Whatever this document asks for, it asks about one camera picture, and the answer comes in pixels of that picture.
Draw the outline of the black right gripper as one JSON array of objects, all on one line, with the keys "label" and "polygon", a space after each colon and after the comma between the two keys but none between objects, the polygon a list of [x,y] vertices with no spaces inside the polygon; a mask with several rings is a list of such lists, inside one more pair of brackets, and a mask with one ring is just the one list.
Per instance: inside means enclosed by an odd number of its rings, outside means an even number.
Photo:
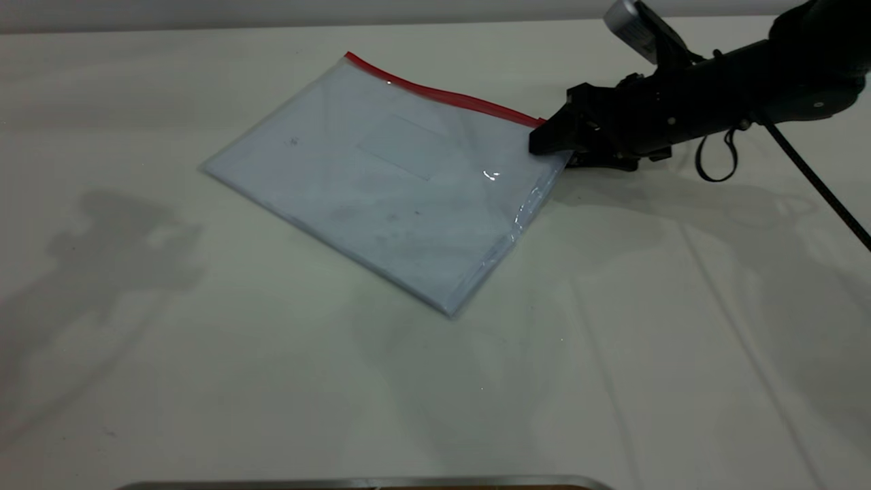
[{"label": "black right gripper", "polygon": [[674,104],[678,71],[629,75],[618,86],[579,84],[567,103],[529,134],[529,153],[573,152],[566,169],[635,172],[640,159],[680,143]]}]

